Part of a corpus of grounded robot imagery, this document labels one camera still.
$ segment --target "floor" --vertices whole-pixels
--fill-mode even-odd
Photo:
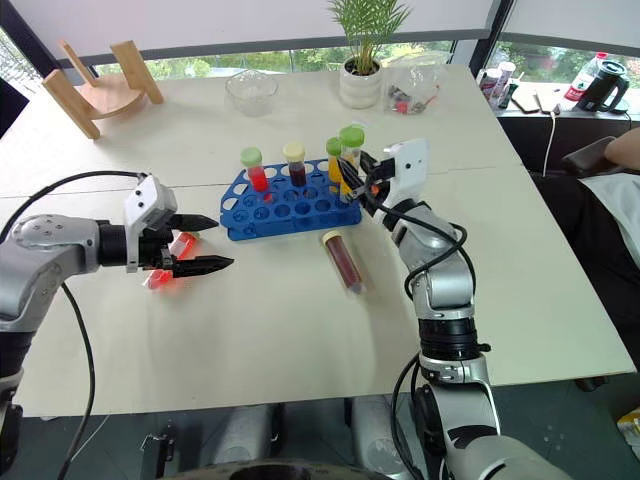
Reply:
[[[592,393],[578,390],[570,381],[496,388],[504,433],[523,441],[576,480],[640,478],[640,461],[612,420],[640,405],[640,376],[620,375],[609,380]],[[400,423],[417,458],[407,402],[401,402]],[[142,441],[170,420],[181,435],[166,474],[206,465],[228,413],[228,409],[215,409],[114,415],[73,462],[67,479],[139,478]],[[285,415],[280,457],[353,462],[342,400],[291,403]],[[87,431],[92,432],[103,418],[92,418]],[[3,480],[55,478],[77,422],[77,418],[25,419],[19,456]]]

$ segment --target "red object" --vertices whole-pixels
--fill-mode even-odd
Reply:
[[[595,76],[598,74],[600,62],[607,58],[607,55],[608,54],[605,52],[598,52],[596,53],[596,56],[589,61],[589,63],[583,65],[576,75],[576,78],[571,82],[569,90],[564,94],[564,98],[571,100],[572,102],[580,100],[582,95],[584,95],[584,92],[589,88],[589,85],[591,85]]]
[[[269,180],[267,180],[262,167],[250,168],[247,175],[251,181],[251,186],[256,192],[264,192],[269,188]]]
[[[408,113],[409,102],[396,102],[396,112],[405,114]]]
[[[291,176],[291,185],[294,187],[304,187],[307,184],[307,172],[304,169],[304,163],[290,163],[289,175]]]
[[[564,98],[567,100],[571,100],[572,102],[577,102],[580,100],[582,95],[586,92],[585,90],[578,90],[577,88],[573,88],[573,85],[569,86],[569,90],[564,94]]]
[[[353,263],[351,255],[349,255],[349,250],[342,241],[342,236],[335,231],[329,232],[324,236],[323,241],[345,286],[352,292],[360,293],[363,289],[362,277]]]
[[[169,245],[169,252],[178,260],[184,260],[198,239],[190,233],[180,232],[180,235]],[[153,290],[169,282],[173,278],[171,270],[154,270],[147,279],[147,286]]]

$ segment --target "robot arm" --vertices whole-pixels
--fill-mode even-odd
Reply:
[[[142,180],[125,202],[125,224],[38,215],[16,223],[0,244],[0,473],[17,448],[22,410],[11,399],[22,378],[31,340],[62,283],[102,266],[171,270],[174,277],[203,275],[229,266],[216,255],[177,260],[169,253],[171,229],[217,226],[201,215],[176,215],[173,192],[153,176]]]
[[[429,478],[438,478],[446,461],[456,480],[567,480],[533,450],[501,435],[482,353],[490,347],[477,341],[470,265],[455,253],[425,271],[416,270],[457,240],[448,222],[416,201],[426,180],[426,141],[402,142],[384,153],[378,162],[362,152],[365,182],[347,162],[341,161],[340,169],[353,196],[391,232],[409,271],[420,272],[410,275],[409,287],[420,334],[419,368],[428,383],[417,389],[413,413]],[[436,227],[449,239],[407,217]]]

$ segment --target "red liquid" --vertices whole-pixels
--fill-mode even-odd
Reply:
[[[307,184],[307,172],[304,169],[303,162],[290,163],[289,175],[291,176],[291,184],[294,187],[304,187]]]
[[[197,238],[188,232],[181,232],[180,235],[169,245],[169,252],[175,255],[178,260],[184,260],[187,254],[191,251]],[[173,272],[171,270],[154,270],[149,275],[148,286],[151,290],[154,290],[173,278]]]
[[[247,172],[251,185],[256,192],[264,192],[269,188],[269,181],[262,167],[250,168]]]
[[[356,265],[353,263],[351,255],[349,255],[349,250],[347,250],[342,238],[339,236],[332,237],[325,245],[336,267],[338,267],[345,286],[353,291],[359,291],[362,285],[362,277]]]

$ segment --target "black cable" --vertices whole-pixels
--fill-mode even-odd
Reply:
[[[409,473],[415,480],[424,480],[422,476],[422,472],[418,467],[416,467],[411,461],[408,452],[405,450],[405,444],[400,442],[400,437],[398,435],[398,417],[397,417],[397,405],[398,405],[398,394],[400,393],[400,387],[402,387],[402,382],[404,381],[407,373],[414,364],[418,364],[418,354],[416,353],[409,363],[407,363],[402,372],[400,372],[400,376],[396,381],[396,385],[393,387],[393,393],[391,394],[391,438],[393,439],[393,445],[396,447],[398,451],[398,455],[400,455],[400,459],[402,463],[407,467]]]
[[[629,115],[629,112],[624,112],[625,116],[627,117],[627,119],[629,119],[629,128],[627,130],[627,132],[629,130],[631,130],[633,128],[633,120],[631,119],[631,115]]]
[[[58,180],[57,182],[52,183],[47,187],[44,187],[34,195],[30,196],[29,199],[26,200],[13,213],[13,215],[11,215],[11,217],[9,217],[9,220],[7,220],[7,222],[4,225],[4,228],[2,229],[2,232],[0,233],[0,243],[3,243],[7,239],[7,236],[9,235],[11,228],[16,223],[18,218],[20,218],[20,216],[27,210],[27,208],[29,208],[35,202],[40,200],[42,197],[44,197],[48,193],[51,193],[53,190],[55,190],[56,188],[66,183],[70,183],[83,178],[100,177],[100,176],[144,178],[146,177],[146,174],[135,173],[135,172],[125,172],[121,170],[95,170],[93,172],[84,172],[76,175],[71,175],[69,177],[63,178],[62,180]],[[76,319],[78,320],[78,326],[80,327],[80,333],[82,334],[82,341],[84,343],[84,348],[85,348],[85,351],[87,352],[87,363],[89,364],[89,399],[87,400],[87,407],[85,409],[84,415],[82,416],[82,420],[80,421],[80,425],[78,425],[78,429],[76,430],[73,440],[71,441],[71,445],[69,446],[67,456],[65,457],[62,467],[60,467],[60,472],[58,473],[58,477],[57,477],[58,480],[64,479],[64,477],[67,475],[67,470],[69,470],[69,466],[71,465],[71,460],[78,449],[78,445],[80,443],[80,440],[82,439],[82,434],[84,433],[87,427],[87,422],[89,421],[89,416],[91,415],[91,410],[93,408],[93,401],[95,399],[95,394],[96,394],[96,374],[95,374],[94,363],[93,363],[93,351],[91,349],[91,342],[89,341],[87,329],[85,328],[84,320],[82,318],[82,312],[80,311],[78,302],[76,302],[76,299],[74,298],[73,294],[67,287],[66,283],[62,283],[61,287],[64,293],[66,294],[67,298],[69,299],[69,303],[71,303],[71,307],[73,308],[73,311],[76,315]]]
[[[462,245],[464,244],[464,242],[467,239],[467,231],[464,227],[460,226],[460,225],[456,225],[454,223],[451,224],[451,226],[453,228],[455,228],[456,230],[459,230],[461,233],[461,238],[460,240],[456,240],[455,238],[453,238],[451,235],[449,235],[447,232],[445,232],[444,230],[441,230],[438,227],[434,227],[433,225],[430,225],[426,222],[423,222],[422,220],[419,220],[415,217],[412,217],[410,215],[405,215],[404,213],[398,212],[397,210],[394,210],[392,208],[388,208],[385,207],[384,205],[382,205],[382,203],[378,202],[375,197],[373,196],[373,193],[371,193],[371,186],[372,186],[372,181],[371,181],[371,176],[367,175],[364,181],[364,194],[367,197],[367,201],[369,203],[371,203],[374,207],[376,207],[379,210],[382,210],[383,212],[393,215],[395,217],[401,218],[407,222],[413,223],[415,225],[418,225],[422,228],[425,228],[437,235],[440,235],[442,238],[448,240],[449,242],[451,242],[452,246],[446,250],[444,253],[438,255],[437,257],[435,257],[434,259],[430,260],[429,262],[427,262],[425,265],[422,265],[421,267],[418,267],[417,269],[409,272],[409,275],[407,276],[407,279],[405,279],[405,293],[407,294],[407,296],[411,299],[413,299],[413,294],[411,292],[411,280],[413,280],[417,275],[419,275],[420,273],[423,273],[425,271],[427,271],[429,268],[433,267],[434,265],[442,262],[443,260],[447,259],[448,257],[450,257],[451,255],[453,255],[456,252],[460,252],[460,255],[462,255],[462,257],[464,258],[465,262],[467,263],[467,266],[469,267],[469,273],[471,274],[471,280],[473,283],[473,292],[475,293],[476,291],[476,272],[475,269],[473,268],[473,263],[471,262],[471,258],[469,258],[469,255],[467,254],[467,252],[464,250],[464,248],[462,248]]]
[[[67,287],[66,283],[62,284],[62,290],[69,299],[69,303],[71,303],[73,312],[76,314],[78,326],[80,327],[80,333],[82,334],[82,341],[84,342],[84,348],[87,352],[87,363],[89,364],[89,399],[87,400],[87,407],[85,409],[84,415],[82,416],[82,420],[80,420],[80,425],[78,425],[76,433],[73,436],[73,440],[71,441],[71,445],[69,445],[67,456],[64,459],[62,467],[60,467],[60,471],[58,472],[58,480],[62,480],[67,475],[67,470],[69,470],[69,465],[71,465],[71,459],[75,455],[76,450],[78,449],[78,445],[80,444],[80,440],[82,439],[82,434],[87,427],[87,422],[89,421],[89,416],[91,415],[91,409],[93,408],[93,400],[96,395],[96,373],[93,365],[93,351],[91,350],[89,335],[87,335],[87,329],[84,325],[84,320],[82,319],[82,312],[80,311],[78,302],[76,302],[76,299],[73,297],[73,294],[71,293],[71,290],[69,290],[69,287]]]
[[[420,362],[416,362],[411,372],[411,402],[416,403],[416,382],[418,380],[418,372],[420,371]]]
[[[57,182],[52,183],[48,187],[44,187],[42,190],[38,191],[34,195],[31,195],[29,197],[29,199],[26,202],[24,202],[13,213],[13,215],[11,215],[11,217],[9,217],[9,220],[7,220],[7,223],[5,224],[4,228],[2,229],[2,233],[0,233],[0,243],[4,242],[7,239],[7,236],[9,235],[9,232],[11,231],[11,227],[13,227],[13,224],[16,223],[16,220],[18,220],[18,218],[20,218],[20,216],[25,212],[25,210],[27,208],[29,208],[33,203],[37,202],[38,200],[40,200],[42,197],[44,197],[48,193],[51,193],[56,188],[66,184],[66,183],[74,182],[76,180],[81,180],[83,178],[100,177],[100,176],[134,177],[134,178],[138,178],[139,176],[146,176],[146,175],[143,174],[143,173],[138,174],[138,173],[135,173],[135,172],[124,172],[124,171],[121,171],[121,170],[96,170],[96,171],[93,171],[93,172],[78,173],[77,175],[71,175],[70,177],[66,177],[66,178],[63,178],[62,180],[58,180]]]

